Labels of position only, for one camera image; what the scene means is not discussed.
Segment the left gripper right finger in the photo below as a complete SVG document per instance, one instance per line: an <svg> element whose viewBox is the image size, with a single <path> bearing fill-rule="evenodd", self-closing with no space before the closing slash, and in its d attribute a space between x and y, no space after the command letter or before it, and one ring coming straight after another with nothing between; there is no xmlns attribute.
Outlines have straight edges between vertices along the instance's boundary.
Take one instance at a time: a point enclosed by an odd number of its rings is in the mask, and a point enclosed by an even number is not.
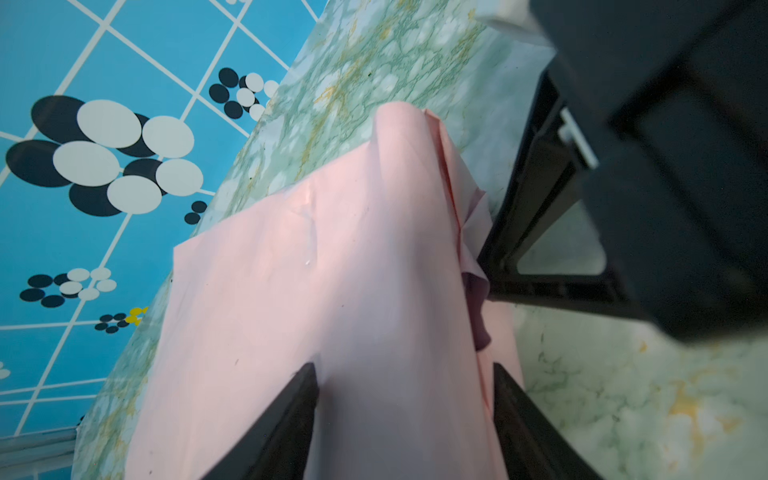
<svg viewBox="0 0 768 480"><path fill-rule="evenodd" d="M501 364L493 374L493 420L509 478L601 479Z"/></svg>

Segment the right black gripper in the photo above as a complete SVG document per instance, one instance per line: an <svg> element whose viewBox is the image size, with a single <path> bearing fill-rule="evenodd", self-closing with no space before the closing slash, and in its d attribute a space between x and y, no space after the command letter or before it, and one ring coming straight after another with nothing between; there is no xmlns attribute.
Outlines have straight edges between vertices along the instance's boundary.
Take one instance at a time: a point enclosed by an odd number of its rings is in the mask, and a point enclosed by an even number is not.
<svg viewBox="0 0 768 480"><path fill-rule="evenodd" d="M684 341L767 330L767 5L535 1L555 46L479 256L490 297L652 320ZM600 272L518 262L582 200Z"/></svg>

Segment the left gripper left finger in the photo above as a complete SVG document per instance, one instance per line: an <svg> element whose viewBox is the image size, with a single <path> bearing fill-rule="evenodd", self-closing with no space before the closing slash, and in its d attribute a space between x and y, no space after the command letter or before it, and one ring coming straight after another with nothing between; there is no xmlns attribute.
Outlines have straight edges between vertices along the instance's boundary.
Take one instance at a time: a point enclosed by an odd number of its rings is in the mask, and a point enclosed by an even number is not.
<svg viewBox="0 0 768 480"><path fill-rule="evenodd" d="M301 479L309 458L319 386L304 364L207 479Z"/></svg>

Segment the purple wrapping paper sheet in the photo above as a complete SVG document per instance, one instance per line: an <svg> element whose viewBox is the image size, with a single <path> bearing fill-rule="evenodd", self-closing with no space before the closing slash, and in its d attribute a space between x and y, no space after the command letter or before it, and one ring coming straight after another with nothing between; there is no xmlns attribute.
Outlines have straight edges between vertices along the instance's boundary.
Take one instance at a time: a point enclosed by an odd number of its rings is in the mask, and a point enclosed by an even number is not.
<svg viewBox="0 0 768 480"><path fill-rule="evenodd" d="M174 252L129 479L200 479L305 364L308 479L504 479L493 366L521 367L478 257L480 189L442 121L371 138Z"/></svg>

